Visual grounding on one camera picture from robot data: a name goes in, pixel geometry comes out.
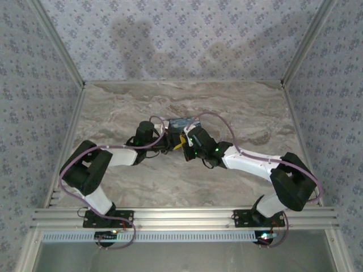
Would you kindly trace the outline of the starry night print tin box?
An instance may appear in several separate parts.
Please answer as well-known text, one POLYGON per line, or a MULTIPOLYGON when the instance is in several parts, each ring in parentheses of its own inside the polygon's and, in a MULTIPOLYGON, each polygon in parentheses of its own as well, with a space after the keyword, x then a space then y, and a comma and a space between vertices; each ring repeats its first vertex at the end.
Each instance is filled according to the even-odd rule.
POLYGON ((184 117, 184 118, 172 118, 168 119, 168 126, 167 129, 171 133, 178 133, 184 131, 184 128, 189 125, 189 123, 193 120, 192 117, 184 117))

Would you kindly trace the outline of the left black controller board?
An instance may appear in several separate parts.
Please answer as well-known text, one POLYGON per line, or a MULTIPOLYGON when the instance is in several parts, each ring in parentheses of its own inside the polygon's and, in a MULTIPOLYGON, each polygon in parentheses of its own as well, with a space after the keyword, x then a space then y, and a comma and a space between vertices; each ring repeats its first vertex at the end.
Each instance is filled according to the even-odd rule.
POLYGON ((95 241, 114 241, 117 239, 117 233, 112 231, 96 231, 94 233, 95 241))

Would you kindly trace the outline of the black controller board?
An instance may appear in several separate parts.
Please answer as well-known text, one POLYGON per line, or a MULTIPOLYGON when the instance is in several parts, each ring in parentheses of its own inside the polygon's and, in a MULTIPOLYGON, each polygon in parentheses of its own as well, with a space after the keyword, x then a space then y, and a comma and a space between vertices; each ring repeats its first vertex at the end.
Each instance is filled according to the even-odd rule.
POLYGON ((255 236, 256 236, 256 241, 254 242, 255 244, 270 246, 273 243, 273 239, 277 237, 277 234, 268 231, 255 231, 255 236))
POLYGON ((112 231, 96 231, 94 233, 95 241, 114 241, 117 239, 117 233, 112 231))

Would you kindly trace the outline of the right black controller board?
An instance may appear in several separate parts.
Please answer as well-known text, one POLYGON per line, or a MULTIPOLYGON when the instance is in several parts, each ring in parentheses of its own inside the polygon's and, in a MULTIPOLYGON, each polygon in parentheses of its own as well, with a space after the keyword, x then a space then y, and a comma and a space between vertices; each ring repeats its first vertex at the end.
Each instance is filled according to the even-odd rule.
POLYGON ((270 246, 273 243, 273 239, 277 237, 277 234, 268 231, 255 231, 255 236, 256 236, 256 241, 254 242, 255 244, 270 246))

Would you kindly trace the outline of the long grooved aluminium rail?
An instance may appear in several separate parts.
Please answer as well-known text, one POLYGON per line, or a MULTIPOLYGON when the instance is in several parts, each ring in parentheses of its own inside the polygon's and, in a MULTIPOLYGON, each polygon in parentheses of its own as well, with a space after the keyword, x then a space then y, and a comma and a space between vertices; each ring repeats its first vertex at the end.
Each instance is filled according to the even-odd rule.
MULTIPOLYGON (((134 208, 134 224, 138 230, 231 230, 235 207, 199 208, 134 208)), ((30 226, 45 230, 78 230, 82 228, 86 209, 36 209, 30 226)), ((291 230, 338 229, 335 210, 331 207, 309 206, 303 211, 285 212, 291 230)))

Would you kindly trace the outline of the aluminium table side rail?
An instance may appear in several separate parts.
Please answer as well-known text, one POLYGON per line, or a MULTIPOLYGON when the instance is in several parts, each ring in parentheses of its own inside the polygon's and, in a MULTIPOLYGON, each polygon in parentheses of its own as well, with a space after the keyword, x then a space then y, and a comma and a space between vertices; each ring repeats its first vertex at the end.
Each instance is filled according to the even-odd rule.
POLYGON ((59 179, 61 167, 63 166, 63 163, 66 162, 66 160, 69 156, 69 153, 71 151, 71 148, 73 146, 75 130, 77 127, 82 104, 83 104, 83 101, 85 98, 84 89, 85 89, 85 87, 82 86, 82 88, 80 89, 80 91, 78 93, 76 102, 75 102, 75 106, 74 106, 74 109, 73 109, 73 112, 72 112, 72 115, 71 115, 71 118, 69 121, 69 125, 67 127, 67 132, 65 134, 64 141, 62 144, 60 156, 59 156, 57 164, 55 166, 53 176, 52 176, 52 179, 50 182, 50 186, 49 186, 49 189, 48 189, 48 192, 45 197, 44 204, 43 204, 43 208, 45 208, 45 209, 49 208, 49 206, 50 206, 53 192, 58 187, 58 179, 59 179))
POLYGON ((306 148, 305 141, 304 141, 304 138, 303 138, 302 130, 300 128, 299 120, 298 120, 297 115, 295 113, 294 105, 293 105, 292 99, 290 97, 288 88, 284 84, 282 84, 282 89, 284 91, 286 101, 287 101, 287 104, 288 104, 288 107, 289 107, 289 111, 290 111, 290 114, 291 114, 295 129, 296 129, 297 137, 298 137, 298 140, 299 140, 299 145, 300 145, 300 148, 301 148, 301 151, 302 151, 302 154, 303 154, 303 161, 307 165, 310 172, 315 177, 317 177, 316 174, 314 173, 314 169, 313 169, 309 154, 307 152, 307 148, 306 148))

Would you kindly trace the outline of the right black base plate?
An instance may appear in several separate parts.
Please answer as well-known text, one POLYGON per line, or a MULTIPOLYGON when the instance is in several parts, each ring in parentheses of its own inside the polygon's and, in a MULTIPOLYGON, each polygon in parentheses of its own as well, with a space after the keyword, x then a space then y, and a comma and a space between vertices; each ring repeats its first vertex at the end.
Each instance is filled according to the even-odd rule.
POLYGON ((256 210, 234 210, 231 216, 236 228, 244 227, 285 227, 285 219, 282 212, 271 217, 265 217, 256 210))

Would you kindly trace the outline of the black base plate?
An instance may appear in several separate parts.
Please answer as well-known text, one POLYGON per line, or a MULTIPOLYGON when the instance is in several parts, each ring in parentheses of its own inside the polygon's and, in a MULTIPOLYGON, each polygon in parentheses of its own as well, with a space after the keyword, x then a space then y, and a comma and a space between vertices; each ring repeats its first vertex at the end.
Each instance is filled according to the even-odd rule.
POLYGON ((231 216, 236 228, 244 227, 285 227, 285 219, 282 212, 271 217, 265 217, 256 210, 234 210, 231 216))
MULTIPOLYGON (((131 222, 134 220, 133 210, 113 210, 106 213, 106 216, 125 218, 131 222)), ((128 222, 115 219, 106 219, 96 215, 93 211, 86 211, 83 220, 83 228, 132 228, 128 222)))

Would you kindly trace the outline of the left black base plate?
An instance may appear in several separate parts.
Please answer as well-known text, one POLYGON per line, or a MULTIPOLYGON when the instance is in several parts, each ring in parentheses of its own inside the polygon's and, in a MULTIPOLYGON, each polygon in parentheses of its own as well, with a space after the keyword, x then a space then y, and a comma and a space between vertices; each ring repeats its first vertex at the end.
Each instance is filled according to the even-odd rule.
MULTIPOLYGON (((113 210, 106 213, 106 216, 125 218, 131 222, 134 220, 133 210, 113 210)), ((83 228, 132 228, 128 222, 115 219, 106 219, 96 215, 93 211, 86 211, 83 220, 83 228)))

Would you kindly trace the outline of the slanted aluminium frame post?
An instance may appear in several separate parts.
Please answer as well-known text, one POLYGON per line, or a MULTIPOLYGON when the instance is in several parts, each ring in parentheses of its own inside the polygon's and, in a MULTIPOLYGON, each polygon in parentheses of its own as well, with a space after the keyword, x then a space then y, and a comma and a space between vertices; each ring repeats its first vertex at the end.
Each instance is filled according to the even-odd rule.
POLYGON ((68 53, 65 44, 62 42, 58 32, 56 31, 56 28, 54 27, 51 21, 51 18, 47 14, 42 3, 40 2, 40 0, 26 0, 26 1, 28 2, 35 16, 37 17, 40 25, 42 26, 43 30, 48 36, 50 42, 52 43, 54 49, 59 55, 61 61, 65 65, 72 80, 75 82, 75 84, 78 87, 83 89, 85 82, 82 79, 75 63, 73 62, 70 54, 68 53))
POLYGON ((322 0, 321 4, 317 8, 305 34, 302 36, 298 44, 292 60, 281 78, 281 85, 284 89, 287 89, 288 85, 291 84, 292 79, 298 72, 303 60, 307 56, 314 41, 318 37, 320 30, 323 28, 329 14, 332 12, 337 2, 338 0, 322 0))

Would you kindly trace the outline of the aluminium frame leg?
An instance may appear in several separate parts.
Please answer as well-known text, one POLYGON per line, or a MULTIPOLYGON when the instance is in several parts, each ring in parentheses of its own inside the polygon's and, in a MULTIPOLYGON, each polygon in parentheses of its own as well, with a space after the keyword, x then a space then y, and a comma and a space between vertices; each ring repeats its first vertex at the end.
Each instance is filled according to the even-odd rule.
POLYGON ((325 233, 337 272, 355 272, 342 231, 326 229, 325 233))
POLYGON ((32 272, 42 239, 42 230, 36 228, 27 233, 14 272, 32 272))

